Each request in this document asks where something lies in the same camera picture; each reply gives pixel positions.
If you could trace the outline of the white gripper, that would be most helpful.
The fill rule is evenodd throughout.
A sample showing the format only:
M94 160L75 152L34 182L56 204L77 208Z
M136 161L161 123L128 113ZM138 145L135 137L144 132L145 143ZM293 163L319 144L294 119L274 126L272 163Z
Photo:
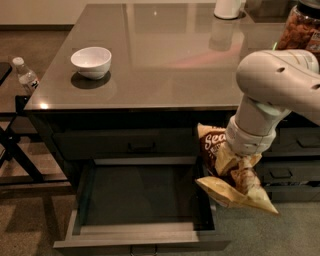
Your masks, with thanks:
M215 169L219 176L224 176L238 163L238 168L231 171L231 176L235 182L235 188L240 193L247 195L250 190L261 186L254 166L262 158L261 153L270 148L276 132L272 130L270 135L249 134L236 124L235 117L232 116L225 136L229 145L222 143L219 147Z

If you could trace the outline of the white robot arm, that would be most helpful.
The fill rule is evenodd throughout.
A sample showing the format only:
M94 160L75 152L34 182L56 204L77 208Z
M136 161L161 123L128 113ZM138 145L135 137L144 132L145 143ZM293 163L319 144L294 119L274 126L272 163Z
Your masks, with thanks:
M225 130L215 169L224 176L235 166L257 163L290 112L320 125L320 73L307 50L263 50L247 55L236 70L241 103Z

